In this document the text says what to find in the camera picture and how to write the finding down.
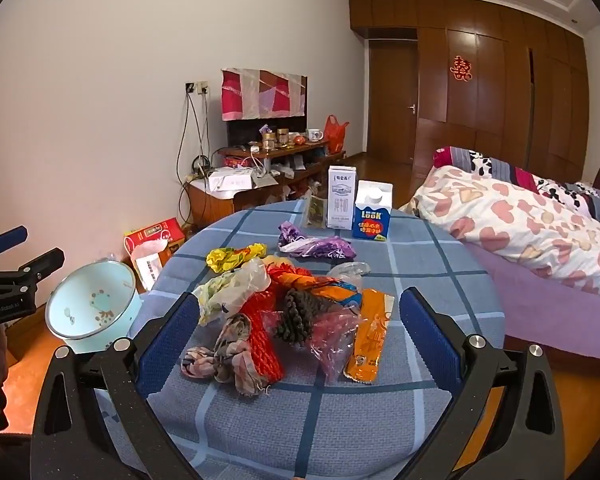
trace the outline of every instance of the black knitted item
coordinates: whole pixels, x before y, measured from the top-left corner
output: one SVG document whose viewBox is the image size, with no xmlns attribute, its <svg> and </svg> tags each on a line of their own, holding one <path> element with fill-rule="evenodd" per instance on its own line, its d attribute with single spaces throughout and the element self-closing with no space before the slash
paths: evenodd
<svg viewBox="0 0 600 480">
<path fill-rule="evenodd" d="M 311 337 L 314 317 L 333 303 L 305 290 L 290 289 L 285 296 L 276 336 L 290 344 L 304 344 Z"/>
</svg>

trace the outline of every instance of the wooden wardrobe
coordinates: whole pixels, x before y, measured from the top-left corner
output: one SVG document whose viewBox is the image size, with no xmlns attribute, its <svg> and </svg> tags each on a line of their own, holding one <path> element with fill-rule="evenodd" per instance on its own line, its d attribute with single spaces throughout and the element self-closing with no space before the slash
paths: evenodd
<svg viewBox="0 0 600 480">
<path fill-rule="evenodd" d="M 434 150 L 451 145 L 560 182 L 582 177 L 589 127 L 582 38 L 481 0 L 349 0 L 349 8 L 363 38 L 399 39 L 415 29 L 414 176 L 426 176 Z M 451 73 L 456 56 L 471 63 L 469 81 Z"/>
</svg>

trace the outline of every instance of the purple plastic bag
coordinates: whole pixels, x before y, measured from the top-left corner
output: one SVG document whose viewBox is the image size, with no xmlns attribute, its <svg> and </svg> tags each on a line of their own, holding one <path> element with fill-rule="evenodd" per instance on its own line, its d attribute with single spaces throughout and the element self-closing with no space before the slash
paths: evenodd
<svg viewBox="0 0 600 480">
<path fill-rule="evenodd" d="M 278 247 L 289 256 L 313 256 L 331 260 L 349 260 L 356 257 L 356 251 L 351 244 L 339 236 L 307 238 L 291 222 L 283 222 L 278 229 Z"/>
</svg>

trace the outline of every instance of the blue gripper pad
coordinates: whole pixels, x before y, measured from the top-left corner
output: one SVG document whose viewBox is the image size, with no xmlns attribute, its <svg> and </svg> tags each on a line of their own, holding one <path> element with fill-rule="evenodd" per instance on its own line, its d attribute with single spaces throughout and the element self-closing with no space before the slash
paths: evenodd
<svg viewBox="0 0 600 480">
<path fill-rule="evenodd" d="M 24 243 L 24 241 L 26 239 L 27 239 L 27 229 L 26 229 L 26 227 L 24 227 L 24 225 L 21 225 L 20 227 L 16 227 L 15 229 L 12 229 L 10 231 L 2 233 L 0 235 L 0 254 L 3 253 L 4 251 L 8 251 L 9 249 L 11 249 L 12 247 L 15 247 L 16 245 L 20 245 L 21 243 Z"/>
<path fill-rule="evenodd" d="M 460 357 L 410 290 L 400 296 L 400 319 L 436 386 L 455 397 L 462 387 Z"/>
<path fill-rule="evenodd" d="M 174 305 L 180 301 L 182 303 L 160 329 L 160 332 L 155 335 L 138 363 L 136 390 L 144 399 L 149 394 L 154 394 L 162 389 L 173 370 L 173 365 L 179 359 L 182 349 L 198 325 L 200 318 L 198 299 L 188 293 L 185 293 L 184 296 L 186 296 L 184 300 L 182 300 L 182 296 L 176 300 Z"/>
</svg>

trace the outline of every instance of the light blue bucket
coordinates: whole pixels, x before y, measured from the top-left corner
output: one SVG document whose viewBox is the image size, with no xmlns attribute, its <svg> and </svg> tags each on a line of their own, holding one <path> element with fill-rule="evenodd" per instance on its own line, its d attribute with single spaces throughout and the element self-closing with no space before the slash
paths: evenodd
<svg viewBox="0 0 600 480">
<path fill-rule="evenodd" d="M 142 301 L 125 264 L 95 262 L 74 270 L 46 304 L 46 325 L 74 352 L 104 350 L 126 336 Z"/>
</svg>

